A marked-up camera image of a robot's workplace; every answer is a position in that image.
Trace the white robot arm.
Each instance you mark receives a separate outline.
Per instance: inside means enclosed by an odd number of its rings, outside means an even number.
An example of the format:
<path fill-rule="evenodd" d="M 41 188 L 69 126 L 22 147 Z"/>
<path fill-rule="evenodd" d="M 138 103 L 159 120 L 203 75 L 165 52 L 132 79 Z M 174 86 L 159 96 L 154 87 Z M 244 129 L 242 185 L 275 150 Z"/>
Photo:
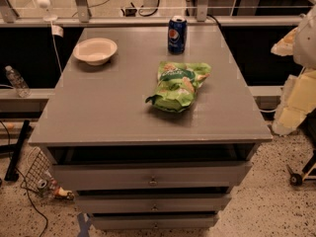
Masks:
<path fill-rule="evenodd" d="M 302 66 L 298 76 L 289 75 L 285 81 L 272 125 L 274 133 L 288 135 L 316 109 L 316 6 L 273 45 L 271 53 L 292 55 Z"/>

